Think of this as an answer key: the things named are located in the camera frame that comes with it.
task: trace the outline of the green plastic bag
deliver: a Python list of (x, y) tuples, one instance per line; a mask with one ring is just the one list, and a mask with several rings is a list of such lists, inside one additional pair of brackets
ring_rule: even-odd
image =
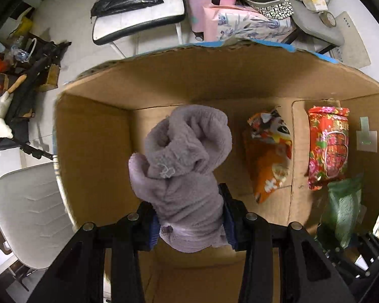
[(323, 247), (350, 244), (361, 208), (362, 175), (328, 184), (328, 204), (321, 216), (317, 239)]

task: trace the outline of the floral package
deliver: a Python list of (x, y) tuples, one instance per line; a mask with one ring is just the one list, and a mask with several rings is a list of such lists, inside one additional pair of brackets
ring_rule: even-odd
[(344, 178), (348, 160), (349, 109), (313, 107), (310, 124), (309, 188), (319, 190), (330, 181)]
[(205, 41), (225, 41), (235, 36), (239, 39), (259, 39), (281, 42), (294, 31), (291, 18), (265, 17), (246, 6), (204, 6)]
[(258, 113), (248, 120), (250, 127), (243, 132), (247, 168), (257, 203), (262, 203), (283, 186), (292, 157), (289, 130), (274, 109)]

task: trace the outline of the gray chair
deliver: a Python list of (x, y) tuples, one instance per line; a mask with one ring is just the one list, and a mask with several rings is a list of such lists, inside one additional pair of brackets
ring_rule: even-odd
[(31, 269), (51, 265), (74, 234), (53, 163), (0, 178), (0, 230), (24, 265)]
[(297, 26), (297, 29), (292, 32), (284, 41), (284, 43), (292, 43), (302, 32), (314, 36), (320, 40), (329, 43), (329, 46), (319, 51), (324, 54), (335, 47), (344, 44), (344, 36), (336, 27), (327, 27), (319, 18), (318, 13), (308, 10), (303, 2), (298, 0), (290, 0), (294, 14), (292, 19)]

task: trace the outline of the black metal frame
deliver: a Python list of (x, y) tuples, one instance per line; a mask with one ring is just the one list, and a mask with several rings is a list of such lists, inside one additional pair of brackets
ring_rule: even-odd
[[(239, 303), (272, 302), (274, 247), (279, 248), (281, 303), (363, 302), (376, 284), (378, 258), (370, 265), (369, 273), (355, 266), (361, 277), (345, 282), (346, 268), (335, 260), (342, 257), (340, 250), (326, 256), (300, 223), (269, 224), (257, 214), (248, 213), (242, 201), (231, 197), (225, 184), (219, 186), (228, 242), (236, 251), (247, 251)], [(84, 224), (44, 274), (28, 303), (102, 302), (106, 248), (112, 248), (111, 301), (144, 303), (138, 251), (151, 250), (159, 230), (154, 209), (147, 202), (116, 224)], [(379, 240), (369, 234), (362, 241), (367, 242), (366, 238), (371, 245), (360, 249), (370, 261), (374, 245), (379, 256)]]

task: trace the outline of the orange snack bag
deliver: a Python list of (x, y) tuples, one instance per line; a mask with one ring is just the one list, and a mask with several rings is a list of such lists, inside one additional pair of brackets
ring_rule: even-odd
[(247, 122), (250, 128), (243, 132), (247, 168), (255, 200), (262, 203), (289, 175), (292, 140), (276, 109), (257, 113)]

